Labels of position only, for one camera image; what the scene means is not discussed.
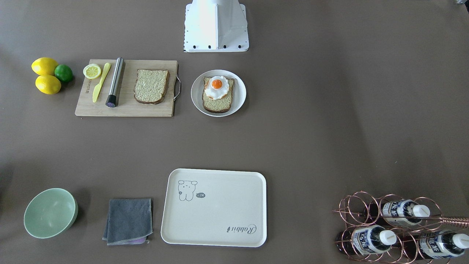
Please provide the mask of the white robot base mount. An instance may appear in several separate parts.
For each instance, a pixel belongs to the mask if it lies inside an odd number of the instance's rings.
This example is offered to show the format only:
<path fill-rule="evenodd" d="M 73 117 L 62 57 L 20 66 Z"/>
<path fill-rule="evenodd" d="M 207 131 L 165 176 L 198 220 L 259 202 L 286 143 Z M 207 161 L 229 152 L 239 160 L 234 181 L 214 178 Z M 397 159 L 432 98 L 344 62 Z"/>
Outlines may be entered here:
<path fill-rule="evenodd" d="M 184 52 L 246 52 L 246 7 L 238 0 L 193 0 L 185 7 Z"/>

